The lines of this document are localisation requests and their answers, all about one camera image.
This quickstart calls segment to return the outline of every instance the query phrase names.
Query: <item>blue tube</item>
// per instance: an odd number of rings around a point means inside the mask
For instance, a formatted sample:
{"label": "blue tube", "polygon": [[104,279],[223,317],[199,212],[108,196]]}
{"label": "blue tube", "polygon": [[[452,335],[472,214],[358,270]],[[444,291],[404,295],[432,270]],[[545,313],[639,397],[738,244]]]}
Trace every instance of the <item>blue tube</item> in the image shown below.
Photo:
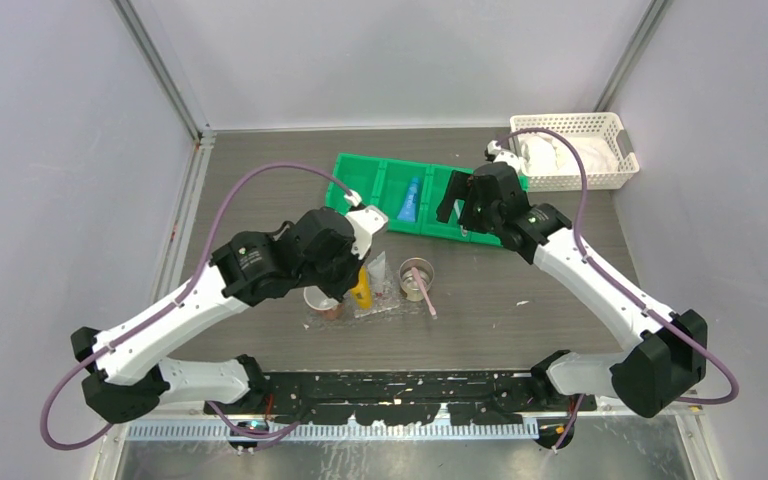
{"label": "blue tube", "polygon": [[408,187],[408,193],[405,194],[405,201],[402,203],[402,209],[396,217],[403,222],[416,223],[416,197],[419,195],[419,177],[413,177]]}

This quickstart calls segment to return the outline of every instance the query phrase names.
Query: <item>plastic basket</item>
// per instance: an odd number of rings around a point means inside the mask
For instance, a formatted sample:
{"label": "plastic basket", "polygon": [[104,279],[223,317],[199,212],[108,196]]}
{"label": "plastic basket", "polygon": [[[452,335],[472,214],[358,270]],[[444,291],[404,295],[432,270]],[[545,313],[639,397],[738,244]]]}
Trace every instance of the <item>plastic basket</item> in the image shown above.
{"label": "plastic basket", "polygon": [[[570,137],[600,137],[608,143],[618,162],[614,173],[588,173],[587,188],[616,190],[640,171],[628,132],[616,113],[564,113],[552,115],[515,115],[511,117],[511,131],[521,128],[543,127]],[[520,139],[511,139],[518,154]],[[530,192],[557,192],[581,190],[581,175],[540,175],[528,178]]]}

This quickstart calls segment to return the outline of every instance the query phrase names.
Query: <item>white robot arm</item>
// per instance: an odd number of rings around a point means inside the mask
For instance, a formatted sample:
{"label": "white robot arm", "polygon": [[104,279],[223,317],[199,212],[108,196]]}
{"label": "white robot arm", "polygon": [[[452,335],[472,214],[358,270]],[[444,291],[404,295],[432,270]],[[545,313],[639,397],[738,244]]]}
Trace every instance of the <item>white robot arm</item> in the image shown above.
{"label": "white robot arm", "polygon": [[[651,417],[702,380],[705,359],[647,312],[672,318],[674,326],[702,345],[707,342],[705,320],[692,310],[677,315],[647,297],[583,239],[578,243],[571,222],[554,207],[529,204],[517,178],[522,159],[501,149],[488,158],[495,161],[472,174],[452,173],[437,209],[438,221],[448,222],[455,202],[463,200],[461,226],[493,233],[505,248],[560,281],[608,327],[622,348],[620,353],[601,355],[556,352],[531,370],[542,395],[616,397],[639,415]],[[87,404],[111,423],[133,420],[173,402],[213,400],[242,409],[260,405],[268,382],[253,358],[241,355],[207,363],[166,355],[211,325],[267,298],[281,298],[293,288],[318,287],[341,299],[357,284],[372,237],[386,229],[388,221],[375,207],[358,205],[357,199],[353,204],[345,217],[322,208],[272,234],[235,235],[213,253],[186,300],[87,367],[90,375],[82,382]],[[615,284],[586,263],[579,246],[586,250],[586,258],[605,266]],[[617,284],[644,298],[644,308],[621,294]],[[110,348],[115,339],[174,303],[184,288],[110,330],[79,329],[72,335],[75,357],[83,361]]]}
{"label": "white robot arm", "polygon": [[[235,235],[213,253],[183,303],[88,367],[90,375],[82,382],[87,404],[111,423],[130,421],[174,402],[257,405],[265,379],[251,357],[209,363],[166,355],[211,325],[264,299],[283,297],[293,288],[317,287],[341,298],[357,284],[373,235],[386,227],[387,216],[373,206],[356,207],[345,216],[322,208],[275,234]],[[109,346],[174,302],[185,286],[109,330],[79,329],[72,335],[76,358],[81,361]]]}
{"label": "white robot arm", "polygon": [[[705,358],[662,328],[652,315],[672,319],[674,327],[703,347],[707,343],[705,320],[693,310],[678,315],[652,299],[584,239],[578,243],[570,220],[553,206],[531,205],[519,184],[520,157],[496,142],[491,142],[485,154],[493,163],[472,174],[452,173],[437,220],[448,222],[455,202],[463,201],[458,218],[462,227],[496,235],[502,246],[561,282],[608,327],[622,348],[616,354],[560,350],[551,355],[531,371],[543,383],[544,395],[588,393],[619,398],[635,413],[652,417],[701,381]],[[644,305],[632,302],[621,288],[642,299]]]}

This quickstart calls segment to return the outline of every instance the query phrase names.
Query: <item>black mounting base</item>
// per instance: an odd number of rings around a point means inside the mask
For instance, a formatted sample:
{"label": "black mounting base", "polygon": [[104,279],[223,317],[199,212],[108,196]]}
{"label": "black mounting base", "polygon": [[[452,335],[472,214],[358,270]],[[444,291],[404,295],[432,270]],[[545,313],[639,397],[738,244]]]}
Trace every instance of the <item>black mounting base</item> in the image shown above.
{"label": "black mounting base", "polygon": [[[537,426],[538,431],[540,432],[540,437],[538,437],[535,442],[543,448],[554,447],[555,444],[558,443],[558,439],[561,438],[561,435],[564,433],[564,429],[567,428],[567,422],[568,420],[566,419],[560,421],[557,419],[538,419]],[[575,424],[572,424],[572,426],[569,427],[569,432],[564,437],[564,441],[558,445],[558,450],[569,445],[573,436],[575,436]]]}
{"label": "black mounting base", "polygon": [[[566,412],[572,398],[547,392],[528,370],[272,372],[265,378],[259,404],[220,404],[223,413],[262,415],[272,394],[271,413],[284,424],[344,425],[352,415],[360,425],[426,424],[445,403],[452,425],[507,425],[522,423],[518,412]],[[581,410],[595,409],[587,397]],[[207,406],[204,412],[213,414]]]}
{"label": "black mounting base", "polygon": [[[695,311],[674,315],[670,323],[707,347],[708,324]],[[611,367],[611,384],[634,413],[652,418],[705,378],[706,361],[666,328],[642,337],[625,360]]]}
{"label": "black mounting base", "polygon": [[[251,430],[252,432],[268,432],[269,431],[269,424],[266,423],[266,421],[257,421],[252,420],[250,422],[238,422],[237,426],[239,428],[245,428],[247,430]],[[231,435],[228,436],[228,444],[231,445],[231,448],[237,449],[239,448],[255,448],[257,447],[257,440],[244,437],[236,432],[231,432]]]}

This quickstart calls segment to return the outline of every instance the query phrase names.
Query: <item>yellow container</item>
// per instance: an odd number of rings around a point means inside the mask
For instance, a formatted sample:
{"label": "yellow container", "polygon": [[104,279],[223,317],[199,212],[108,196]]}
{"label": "yellow container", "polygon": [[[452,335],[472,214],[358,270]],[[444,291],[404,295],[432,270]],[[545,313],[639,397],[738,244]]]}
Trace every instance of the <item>yellow container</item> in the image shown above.
{"label": "yellow container", "polygon": [[372,307],[372,290],[369,288],[369,273],[366,267],[360,267],[358,272],[358,284],[349,290],[360,308]]}

